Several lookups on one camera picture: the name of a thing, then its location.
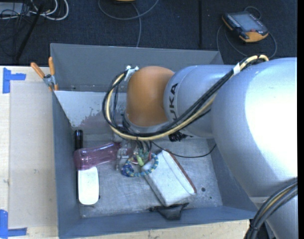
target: pink bottle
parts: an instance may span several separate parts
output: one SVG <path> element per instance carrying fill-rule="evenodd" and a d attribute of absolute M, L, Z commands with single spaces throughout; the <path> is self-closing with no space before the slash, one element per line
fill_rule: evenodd
<path fill-rule="evenodd" d="M 86 170 L 91 167 L 116 160 L 120 143 L 109 142 L 91 148 L 81 148 L 74 151 L 73 161 L 78 170 Z"/>

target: dark floor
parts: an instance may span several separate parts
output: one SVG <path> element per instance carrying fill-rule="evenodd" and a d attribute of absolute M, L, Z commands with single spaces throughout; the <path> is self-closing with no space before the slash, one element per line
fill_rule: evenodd
<path fill-rule="evenodd" d="M 7 1 L 31 5 L 30 0 Z M 54 8 L 53 1 L 48 0 L 45 8 Z M 255 54 L 265 54 L 270 59 L 297 56 L 298 0 L 137 0 L 133 4 L 67 0 L 67 3 L 69 12 L 65 19 L 41 16 L 34 28 L 31 26 L 35 14 L 22 13 L 13 19 L 2 19 L 0 15 L 0 65 L 29 65 L 32 61 L 47 65 L 50 43 L 219 50 L 225 64 L 235 64 Z M 49 16 L 64 15 L 66 7 L 62 0 L 59 5 L 60 10 Z M 223 13 L 244 10 L 260 17 L 269 36 L 245 43 L 222 25 Z M 146 14 L 138 18 L 137 13 Z"/>

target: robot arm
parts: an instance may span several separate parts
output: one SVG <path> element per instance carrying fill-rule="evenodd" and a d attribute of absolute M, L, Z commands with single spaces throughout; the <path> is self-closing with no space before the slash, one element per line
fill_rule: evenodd
<path fill-rule="evenodd" d="M 261 55 L 236 67 L 195 65 L 177 73 L 162 67 L 139 69 L 128 82 L 124 122 L 118 126 L 110 101 L 125 74 L 114 81 L 103 103 L 116 134 L 140 141 L 177 132 L 213 138 L 258 210 L 275 209 L 270 197 L 273 203 L 288 198 L 267 223 L 277 239 L 298 238 L 297 185 L 287 186 L 298 178 L 297 58 L 269 61 Z"/>

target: white box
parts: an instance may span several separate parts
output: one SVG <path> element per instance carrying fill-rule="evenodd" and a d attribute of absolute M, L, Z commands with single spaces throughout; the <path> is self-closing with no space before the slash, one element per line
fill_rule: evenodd
<path fill-rule="evenodd" d="M 157 157 L 157 168 L 145 179 L 164 206 L 182 203 L 183 199 L 196 194 L 193 182 L 173 155 L 163 150 Z M 149 161 L 142 170 L 148 170 L 153 164 L 154 160 Z"/>

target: black cord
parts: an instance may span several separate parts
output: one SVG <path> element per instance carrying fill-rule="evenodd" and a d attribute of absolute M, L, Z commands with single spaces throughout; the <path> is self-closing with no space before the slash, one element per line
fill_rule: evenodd
<path fill-rule="evenodd" d="M 160 148 L 160 149 L 162 149 L 162 150 L 164 150 L 164 151 L 167 151 L 167 150 L 164 149 L 163 147 L 157 145 L 155 142 L 153 142 L 153 141 L 151 141 L 151 142 L 152 142 L 152 144 L 154 144 L 156 147 L 158 147 L 158 148 Z M 174 156 L 177 156 L 177 157 L 184 157 L 184 158 L 199 158 L 199 157 L 206 157 L 206 156 L 208 156 L 209 154 L 212 153 L 212 151 L 215 149 L 216 146 L 217 146 L 217 144 L 215 144 L 215 145 L 213 146 L 213 148 L 212 148 L 208 153 L 206 153 L 206 154 L 204 154 L 204 155 L 200 155 L 200 156 L 181 156 L 181 155 L 175 154 L 175 153 L 173 153 L 173 152 L 170 152 L 170 153 L 173 154 Z"/>
<path fill-rule="evenodd" d="M 113 126 L 115 129 L 118 129 L 118 130 L 126 130 L 127 131 L 127 133 L 129 134 L 129 135 L 131 135 L 131 136 L 136 136 L 136 137 L 149 137 L 149 136 L 155 136 L 155 135 L 158 135 L 158 134 L 160 134 L 160 133 L 163 133 L 163 132 L 166 132 L 166 131 L 168 131 L 168 130 L 170 130 L 170 129 L 172 129 L 172 127 L 174 126 L 174 125 L 176 125 L 176 124 L 178 124 L 179 122 L 181 122 L 184 118 L 184 121 L 186 121 L 188 118 L 190 118 L 190 116 L 192 116 L 193 114 L 195 114 L 200 108 L 201 108 L 201 106 L 228 80 L 228 79 L 230 79 L 230 77 L 233 75 L 233 69 L 232 70 L 230 70 L 228 73 L 226 73 L 222 78 L 220 78 L 208 91 L 206 91 L 193 105 L 191 105 L 182 115 L 180 115 L 176 120 L 174 120 L 174 121 L 172 121 L 171 123 L 168 123 L 167 125 L 165 125 L 164 127 L 162 127 L 159 131 L 157 131 L 157 132 L 152 132 L 152 133 L 133 133 L 133 132 L 130 132 L 129 130 L 128 130 L 128 127 L 118 127 L 117 125 L 116 125 L 116 123 L 114 123 L 114 122 L 109 122 L 108 121 L 108 119 L 107 119 L 107 117 L 106 117 L 106 113 L 105 113 L 105 106 L 106 106 L 106 100 L 107 100 L 107 96 L 108 96 L 108 94 L 109 94 L 109 92 L 113 89 L 113 88 L 115 88 L 118 84 L 120 84 L 120 82 L 124 79 L 124 76 L 122 77 L 122 79 L 120 79 L 119 80 L 119 82 L 118 83 L 116 83 L 115 84 L 115 86 L 111 86 L 109 89 L 108 89 L 108 91 L 107 91 L 107 93 L 106 93 L 106 95 L 105 95 L 105 97 L 104 97 L 104 99 L 103 99 L 103 105 L 102 105 L 102 110 L 103 110 L 103 116 L 104 116 L 104 118 L 105 118 L 105 120 L 111 125 L 111 126 Z"/>
<path fill-rule="evenodd" d="M 289 185 L 281 188 L 272 194 L 271 197 L 260 207 L 247 230 L 245 239 L 255 239 L 260 227 L 280 206 L 298 194 L 298 178 L 295 178 Z"/>

